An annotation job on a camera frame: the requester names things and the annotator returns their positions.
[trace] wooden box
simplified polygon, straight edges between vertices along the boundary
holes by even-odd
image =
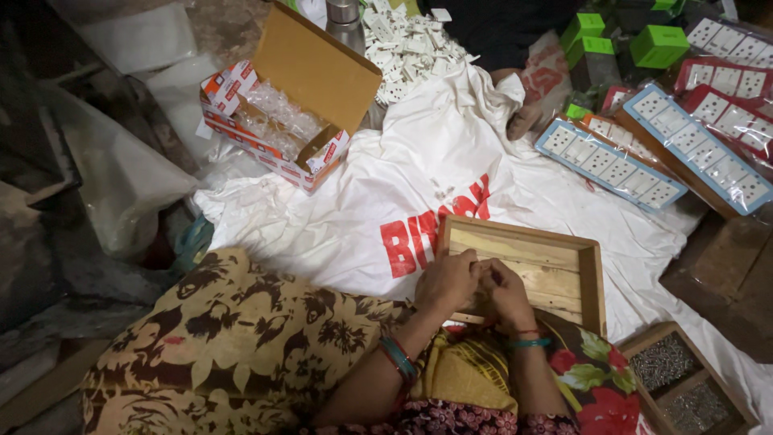
[[[556,314],[606,337],[601,248],[595,240],[549,231],[447,216],[440,228],[438,255],[473,248],[481,260],[497,258],[523,279],[532,307]],[[452,320],[479,323],[469,315]]]
[[[655,431],[660,435],[680,435],[683,433],[676,428],[667,409],[681,395],[688,393],[691,389],[703,383],[725,404],[729,414],[727,418],[710,426],[703,433],[708,435],[734,435],[747,433],[749,429],[757,426],[759,422],[746,407],[746,403],[727,387],[727,384],[724,383],[676,322],[656,324],[644,333],[628,339],[618,348],[628,360],[631,360],[632,357],[656,345],[656,343],[671,334],[678,335],[678,339],[689,350],[689,353],[692,354],[691,358],[696,363],[694,369],[688,371],[685,375],[653,391],[647,391],[642,380],[636,375],[637,390],[642,397],[640,402],[642,413],[647,417]]]

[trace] open cardboard box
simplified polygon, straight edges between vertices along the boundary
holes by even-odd
[[[257,80],[270,80],[271,86],[284,91],[303,111],[329,123],[295,161],[230,116],[238,103],[248,114],[260,113],[243,98]],[[341,162],[380,84],[381,69],[376,65],[274,2],[252,61],[243,60],[205,80],[201,102],[209,127],[310,194]]]

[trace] wooden compartment box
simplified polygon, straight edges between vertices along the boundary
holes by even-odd
[[[500,259],[521,276],[532,307],[606,337],[597,241],[455,215],[445,218],[439,234],[439,256],[473,248],[481,260]],[[480,323],[480,314],[473,307],[452,320]]]
[[[679,366],[676,375],[669,371],[670,362],[663,362],[669,359],[669,352],[653,352],[653,348],[666,341],[670,343],[669,348],[676,347],[687,356],[688,362]],[[642,412],[659,435],[735,435],[747,433],[759,424],[746,403],[730,391],[676,322],[656,324],[644,333],[628,339],[618,348],[630,361],[636,376],[637,390],[642,397]],[[657,361],[657,364],[650,366],[657,368],[646,367],[646,362],[638,363],[637,355],[638,358],[656,355],[657,358],[648,358],[647,361],[650,364]],[[658,371],[658,375],[662,371],[668,372],[672,379],[650,378],[653,374],[650,370],[653,369]],[[711,419],[697,419],[706,422],[694,423],[697,421],[693,417],[696,415],[694,409],[702,409],[698,413],[711,416]]]

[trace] person's arm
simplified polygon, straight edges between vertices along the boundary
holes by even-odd
[[[429,344],[443,322],[475,292],[479,263],[475,251],[432,263],[417,285],[417,312],[393,336],[412,361]],[[403,385],[392,362],[376,348],[363,357],[312,420],[312,425],[382,423],[392,411]]]
[[[481,262],[482,274],[491,274],[486,286],[492,292],[502,325],[511,341],[536,340],[537,333],[519,334],[518,331],[537,329],[534,310],[529,305],[523,281],[498,259]],[[517,348],[509,353],[509,376],[518,397],[518,414],[553,414],[568,416],[569,409],[553,379],[553,370],[547,362],[542,346]]]

